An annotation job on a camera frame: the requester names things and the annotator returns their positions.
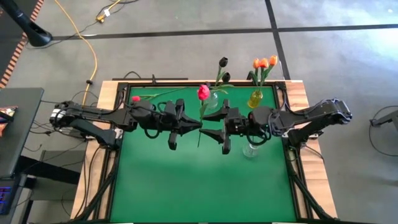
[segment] green mat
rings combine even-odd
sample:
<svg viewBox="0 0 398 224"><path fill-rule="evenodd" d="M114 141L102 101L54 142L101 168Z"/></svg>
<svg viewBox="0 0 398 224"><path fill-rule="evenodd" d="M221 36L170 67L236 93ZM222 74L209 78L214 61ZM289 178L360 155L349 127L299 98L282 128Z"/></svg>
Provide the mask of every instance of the green mat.
<svg viewBox="0 0 398 224"><path fill-rule="evenodd" d="M133 88L131 95L163 93L175 88ZM185 99L185 113L199 120L198 88L187 88L154 100ZM247 100L253 87L228 88L219 93L243 115L250 112ZM262 105L275 108L271 87L264 87ZM203 128L221 129L205 121ZM149 139L138 128L125 133L111 211L111 222L292 222L295 221L282 141L272 138L259 155L248 159L242 148L246 137L231 137L231 152L198 131L177 138L177 150L167 145L163 132Z"/></svg>

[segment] gray carpet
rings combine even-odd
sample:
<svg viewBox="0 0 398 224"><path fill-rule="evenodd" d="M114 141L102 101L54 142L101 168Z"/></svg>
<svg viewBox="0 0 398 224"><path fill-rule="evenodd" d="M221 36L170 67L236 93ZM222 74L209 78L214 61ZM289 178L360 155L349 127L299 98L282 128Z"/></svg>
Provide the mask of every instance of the gray carpet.
<svg viewBox="0 0 398 224"><path fill-rule="evenodd" d="M93 22L109 1L60 1L79 28ZM278 27L348 26L398 22L395 1L272 1ZM45 1L37 22L54 35L74 30L53 1ZM162 1L141 0L112 15L86 34L120 34L193 29L269 28L263 0ZM311 104L337 97L354 114L350 124L333 126L320 138L326 171L342 220L394 223L398 214L398 157L376 152L368 140L369 119L383 106L398 105L397 29L280 33L292 79L304 80ZM143 77L213 78L221 57L228 57L233 78L245 78L252 59L277 53L272 33L188 35L97 39L90 41L98 56L98 73L92 91L101 82L134 70ZM85 88L93 59L80 40L68 40L48 49L25 49L8 87L41 86L44 99L69 100ZM271 78L282 79L277 67ZM89 96L88 103L96 101ZM37 121L48 120L52 105L42 104ZM373 130L380 150L398 154L397 131L390 124ZM61 135L30 135L28 147L43 143L45 150L67 149L76 143ZM24 152L32 157L40 154ZM30 222L44 222L65 212L59 202L34 205Z"/></svg>

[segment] clear glass vase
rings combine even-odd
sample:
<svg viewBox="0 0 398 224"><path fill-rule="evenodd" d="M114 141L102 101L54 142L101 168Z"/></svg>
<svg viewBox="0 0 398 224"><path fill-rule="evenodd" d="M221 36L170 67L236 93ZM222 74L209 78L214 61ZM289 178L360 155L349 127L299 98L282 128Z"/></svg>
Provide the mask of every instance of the clear glass vase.
<svg viewBox="0 0 398 224"><path fill-rule="evenodd" d="M252 92L250 95L250 99L248 101L248 106L250 108L256 108L260 105L261 100L262 100L262 91L254 90L254 92Z"/></svg>
<svg viewBox="0 0 398 224"><path fill-rule="evenodd" d="M259 154L259 146L253 146L252 144L248 144L243 146L243 154L248 158L257 157Z"/></svg>
<svg viewBox="0 0 398 224"><path fill-rule="evenodd" d="M208 110L215 109L218 105L217 92L211 92L209 98L207 98L207 100L205 100L205 103L207 103L206 109L208 109Z"/></svg>

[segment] wooden table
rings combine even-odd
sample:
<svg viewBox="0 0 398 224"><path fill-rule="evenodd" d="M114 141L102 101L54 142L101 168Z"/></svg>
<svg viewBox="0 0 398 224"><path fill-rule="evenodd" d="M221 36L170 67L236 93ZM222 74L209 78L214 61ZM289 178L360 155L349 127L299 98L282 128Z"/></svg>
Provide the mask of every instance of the wooden table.
<svg viewBox="0 0 398 224"><path fill-rule="evenodd" d="M208 82L210 80L184 80L180 82ZM235 80L239 82L249 82L247 80ZM268 80L268 82L280 82L280 80ZM104 108L104 109L109 109L112 110L115 105L115 99L116 99L116 92L117 92L117 87L119 82L131 82L131 83L150 83L151 81L148 80L137 80L137 81L105 81L102 84L101 87L101 92L99 94L99 99L98 99L98 105L97 107L99 108ZM176 80L172 81L167 81L167 80L162 80L158 81L159 83L162 82L177 82ZM287 95L289 98L289 103L290 107L292 110L301 110L303 108L308 107L308 100L307 100L307 95L305 93L305 88L304 84L302 81L285 81L286 87L287 87ZM109 124L105 123L98 123L95 122L95 125L98 127L107 129L109 128ZM311 148L317 150L320 153L320 147L319 143L317 140L309 140L307 143L308 146ZM86 178L88 178L88 164L90 164L91 160L93 160L92 164L92 169L91 169L91 177L90 177L90 189L88 191L88 202L91 201L91 199L94 197L95 193L98 190L98 186L100 183L100 176L101 176L101 170L104 162L104 155L105 151L100 150L96 153L95 157L93 158L93 154L95 150L98 148L98 143L96 141L90 141L87 145L86 149ZM315 197L317 202L323 207L323 209L331 216L337 217L336 215L336 210L335 210L335 204L333 203L333 198L331 196L330 192L330 187L329 187L329 181L328 177L326 175L326 170L325 166L323 164L322 159L320 159L317 155L314 153L308 151L308 150L301 150L301 159L302 159L302 164L303 164L303 169L304 169L304 174L305 174L305 180L307 182L307 187L311 194ZM110 168L113 164L113 155L109 157L109 162L108 162L108 171L110 171ZM84 185L84 177L83 175L80 176L80 181L78 184L77 192L76 192L76 197L75 197L75 202L73 204L72 208L72 213L71 213L71 218L74 218L76 216L76 213L78 212L81 204L84 202L84 194L85 194L85 185ZM307 215L305 213L305 204L303 200L303 196L299 189L296 186L296 191L297 191L297 198L298 198L298 205L300 208L300 214L302 218L306 218ZM105 213L106 213L106 204L108 202L108 195L109 195L109 188L106 190L106 192L103 195L103 200L101 203L101 207L99 210L99 218L104 218Z"/></svg>

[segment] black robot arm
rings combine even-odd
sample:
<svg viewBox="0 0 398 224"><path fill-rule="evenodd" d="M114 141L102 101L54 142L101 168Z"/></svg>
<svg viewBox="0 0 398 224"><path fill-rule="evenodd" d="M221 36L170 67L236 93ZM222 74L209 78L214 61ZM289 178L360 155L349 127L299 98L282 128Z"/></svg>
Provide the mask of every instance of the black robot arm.
<svg viewBox="0 0 398 224"><path fill-rule="evenodd" d="M169 148L176 150L177 135L184 135L201 128L201 122L189 118L185 114L183 99L176 103L164 102L165 108L156 111L155 105L149 101L136 101L124 108L104 110L82 106L72 101L55 105L50 123L57 128L73 127L82 133L96 138L100 146L118 149L123 131L131 132L139 125L148 138L156 138L162 131L170 132ZM115 128L101 129L89 121L110 123ZM147 130L156 130L151 136Z"/></svg>
<svg viewBox="0 0 398 224"><path fill-rule="evenodd" d="M253 145L264 144L271 136L282 136L287 133L291 146L301 148L309 136L322 133L322 129L333 124L346 124L352 115L344 101L337 99L323 100L315 106L299 111L281 111L260 106L247 117L239 112L239 108L230 108L229 101L224 100L223 107L215 113L206 115L204 120L224 120L223 130L201 129L200 132L223 144L222 153L228 154L231 149L230 135L246 136ZM301 129L293 129L295 125L308 123ZM262 140L254 142L251 136Z"/></svg>

